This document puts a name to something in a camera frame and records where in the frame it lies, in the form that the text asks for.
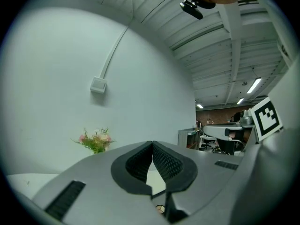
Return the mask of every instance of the cable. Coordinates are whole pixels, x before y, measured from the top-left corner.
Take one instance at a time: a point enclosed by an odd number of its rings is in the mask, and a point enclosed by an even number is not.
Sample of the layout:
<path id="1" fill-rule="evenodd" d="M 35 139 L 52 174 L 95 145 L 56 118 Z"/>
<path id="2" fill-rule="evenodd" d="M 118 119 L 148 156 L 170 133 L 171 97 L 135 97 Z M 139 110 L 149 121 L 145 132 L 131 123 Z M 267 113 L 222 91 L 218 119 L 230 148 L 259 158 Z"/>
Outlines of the cable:
<path id="1" fill-rule="evenodd" d="M 162 2 L 160 2 L 155 8 L 153 8 L 152 9 L 152 11 L 151 12 L 149 12 L 148 13 L 148 15 L 142 20 L 142 22 L 141 23 L 143 23 L 144 22 L 144 20 L 160 5 L 160 4 L 162 4 L 164 1 L 166 1 L 166 0 L 163 0 Z"/>
<path id="2" fill-rule="evenodd" d="M 254 67 L 253 67 L 251 70 L 252 70 L 252 72 L 255 74 L 255 76 L 258 77 L 258 76 L 256 75 L 256 73 L 254 72 Z"/>
<path id="3" fill-rule="evenodd" d="M 102 78 L 102 79 L 104 79 L 106 70 L 107 70 L 107 68 L 108 68 L 109 63 L 111 62 L 111 59 L 112 59 L 112 57 L 113 57 L 114 52 L 116 51 L 116 49 L 117 49 L 117 47 L 118 47 L 118 45 L 119 45 L 121 39 L 123 38 L 125 32 L 126 32 L 127 29 L 129 28 L 131 22 L 133 21 L 133 18 L 134 18 L 134 3 L 133 3 L 133 0 L 131 0 L 131 10 L 132 10 L 132 16 L 131 16 L 131 20 L 130 20 L 129 24 L 127 25 L 127 27 L 122 31 L 122 33 L 121 33 L 120 36 L 118 37 L 117 41 L 115 42 L 115 44 L 114 44 L 112 50 L 111 50 L 110 53 L 108 54 L 108 57 L 107 57 L 107 59 L 106 59 L 106 61 L 105 61 L 105 64 L 104 64 L 103 69 L 102 69 L 101 74 L 100 74 L 100 78 Z"/>

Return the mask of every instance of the pink flower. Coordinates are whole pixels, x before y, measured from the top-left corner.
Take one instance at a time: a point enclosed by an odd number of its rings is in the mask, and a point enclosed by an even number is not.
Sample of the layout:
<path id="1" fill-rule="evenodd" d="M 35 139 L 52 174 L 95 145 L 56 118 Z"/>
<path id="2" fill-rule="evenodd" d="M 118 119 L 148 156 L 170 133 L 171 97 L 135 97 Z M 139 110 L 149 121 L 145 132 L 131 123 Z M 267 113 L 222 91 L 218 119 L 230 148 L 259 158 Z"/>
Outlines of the pink flower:
<path id="1" fill-rule="evenodd" d="M 111 137 L 107 134 L 99 134 L 97 135 L 97 137 L 103 142 L 110 142 L 112 140 Z"/>
<path id="2" fill-rule="evenodd" d="M 79 139 L 78 139 L 81 143 L 83 142 L 83 140 L 85 140 L 85 136 L 84 135 L 80 135 Z"/>

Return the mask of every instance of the red brick wall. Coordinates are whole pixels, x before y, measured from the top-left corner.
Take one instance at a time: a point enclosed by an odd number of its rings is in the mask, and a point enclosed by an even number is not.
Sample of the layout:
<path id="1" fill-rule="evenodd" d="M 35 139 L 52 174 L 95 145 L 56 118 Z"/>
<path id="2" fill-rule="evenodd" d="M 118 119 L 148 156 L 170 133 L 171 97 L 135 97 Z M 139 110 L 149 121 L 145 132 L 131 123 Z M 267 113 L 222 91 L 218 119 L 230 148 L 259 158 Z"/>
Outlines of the red brick wall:
<path id="1" fill-rule="evenodd" d="M 241 112 L 243 110 L 249 109 L 252 106 L 243 107 L 232 107 L 226 109 L 216 109 L 216 110 L 206 110 L 206 111 L 196 111 L 196 118 L 204 123 L 210 118 L 214 123 L 225 123 L 229 120 L 235 113 Z"/>

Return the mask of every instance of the white cable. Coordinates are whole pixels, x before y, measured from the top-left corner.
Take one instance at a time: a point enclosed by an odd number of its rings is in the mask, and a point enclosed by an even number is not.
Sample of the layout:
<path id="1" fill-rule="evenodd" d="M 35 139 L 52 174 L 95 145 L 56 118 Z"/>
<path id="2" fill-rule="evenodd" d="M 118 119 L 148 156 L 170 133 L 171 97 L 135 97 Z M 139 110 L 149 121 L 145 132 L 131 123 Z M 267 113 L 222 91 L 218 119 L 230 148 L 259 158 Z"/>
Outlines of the white cable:
<path id="1" fill-rule="evenodd" d="M 133 18 L 134 18 L 134 6 L 133 6 L 133 0 L 131 0 L 131 9 L 132 9 L 131 20 L 130 20 L 129 24 L 127 25 L 127 27 L 122 31 L 121 35 L 118 37 L 117 41 L 115 42 L 115 44 L 114 44 L 112 50 L 111 50 L 110 53 L 108 54 L 108 57 L 107 57 L 107 59 L 106 59 L 106 61 L 105 61 L 105 64 L 104 64 L 103 69 L 102 69 L 101 74 L 100 74 L 100 78 L 102 78 L 102 79 L 104 79 L 106 70 L 107 70 L 107 68 L 108 68 L 108 65 L 109 65 L 109 63 L 110 63 L 112 57 L 113 57 L 114 52 L 116 51 L 117 46 L 119 45 L 119 43 L 120 43 L 122 37 L 124 36 L 125 32 L 126 32 L 127 29 L 129 28 L 129 26 L 130 26 L 130 24 L 131 24 L 131 22 L 132 22 L 132 20 L 133 20 Z"/>

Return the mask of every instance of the gray cabinet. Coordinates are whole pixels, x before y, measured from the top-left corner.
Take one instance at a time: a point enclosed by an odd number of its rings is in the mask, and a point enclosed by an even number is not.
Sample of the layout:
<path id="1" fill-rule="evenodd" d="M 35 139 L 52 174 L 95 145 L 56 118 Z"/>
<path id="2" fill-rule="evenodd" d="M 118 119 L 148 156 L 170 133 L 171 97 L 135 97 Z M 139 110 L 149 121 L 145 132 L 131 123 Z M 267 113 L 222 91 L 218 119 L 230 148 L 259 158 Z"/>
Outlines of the gray cabinet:
<path id="1" fill-rule="evenodd" d="M 180 147 L 199 150 L 200 131 L 196 128 L 189 128 L 178 131 L 178 143 Z"/>

